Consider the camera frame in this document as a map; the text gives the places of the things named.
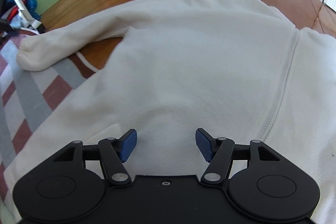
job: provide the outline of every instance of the sweatshirt sleeve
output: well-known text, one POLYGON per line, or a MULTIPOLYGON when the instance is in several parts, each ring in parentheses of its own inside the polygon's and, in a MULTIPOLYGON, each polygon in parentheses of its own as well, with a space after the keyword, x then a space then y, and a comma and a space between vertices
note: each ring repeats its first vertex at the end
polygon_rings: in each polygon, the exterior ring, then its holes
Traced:
POLYGON ((283 19, 260 0, 134 0, 78 20, 66 27, 26 37, 17 54, 24 70, 40 71, 73 54, 85 45, 111 37, 123 37, 130 27, 143 29, 160 18, 189 11, 244 10, 283 19))

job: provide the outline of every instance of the blue gripper pad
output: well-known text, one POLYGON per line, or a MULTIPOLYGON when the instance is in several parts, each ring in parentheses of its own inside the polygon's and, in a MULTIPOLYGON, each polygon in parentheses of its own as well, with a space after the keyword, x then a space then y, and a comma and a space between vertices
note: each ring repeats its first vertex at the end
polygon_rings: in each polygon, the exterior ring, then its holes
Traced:
POLYGON ((196 144, 207 162, 211 162, 214 153, 211 150, 211 143, 199 130, 196 130, 196 144))
POLYGON ((119 153, 119 158, 121 162, 127 161, 128 157, 132 153, 133 149, 137 145, 137 132, 134 130, 133 132, 130 133, 127 138, 124 139, 120 153, 119 153))

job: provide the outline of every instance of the gray rug stripe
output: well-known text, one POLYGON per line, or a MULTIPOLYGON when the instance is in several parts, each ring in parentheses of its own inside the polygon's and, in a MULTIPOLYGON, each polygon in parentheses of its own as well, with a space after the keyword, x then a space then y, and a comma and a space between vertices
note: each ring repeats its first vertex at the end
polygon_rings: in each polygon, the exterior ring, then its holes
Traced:
POLYGON ((53 65, 57 73, 73 88, 78 88, 86 79, 68 58, 53 65))
POLYGON ((35 132, 51 115, 52 110, 44 100, 31 74, 17 65, 16 54, 17 48, 11 41, 8 41, 1 51, 1 55, 12 69, 16 92, 29 128, 32 132, 35 132))
POLYGON ((0 151, 3 165, 7 168, 16 157, 11 134, 7 127, 7 121, 3 105, 0 104, 0 151))

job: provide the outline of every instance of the screw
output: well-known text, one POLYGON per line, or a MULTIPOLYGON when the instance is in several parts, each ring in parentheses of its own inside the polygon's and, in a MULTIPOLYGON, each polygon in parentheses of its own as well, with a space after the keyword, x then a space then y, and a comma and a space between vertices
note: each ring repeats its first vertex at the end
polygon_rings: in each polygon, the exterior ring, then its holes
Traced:
POLYGON ((216 174, 216 173, 207 173, 204 178, 207 180, 207 181, 218 181, 221 179, 221 176, 216 174))
POLYGON ((128 179, 128 175, 125 174, 125 173, 115 173, 113 176, 112 176, 112 179, 114 181, 118 181, 118 182, 122 182, 122 181, 125 181, 128 179))

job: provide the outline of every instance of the white furniture leg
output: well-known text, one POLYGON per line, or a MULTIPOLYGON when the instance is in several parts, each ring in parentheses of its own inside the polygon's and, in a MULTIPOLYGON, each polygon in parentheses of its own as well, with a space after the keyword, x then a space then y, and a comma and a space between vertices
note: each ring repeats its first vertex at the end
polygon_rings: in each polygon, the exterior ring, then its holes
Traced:
POLYGON ((20 16, 26 20, 26 25, 25 27, 32 26, 34 29, 38 29, 42 25, 42 23, 35 18, 32 17, 32 15, 29 13, 27 7, 24 5, 22 0, 14 0, 17 7, 19 8, 20 11, 20 16))

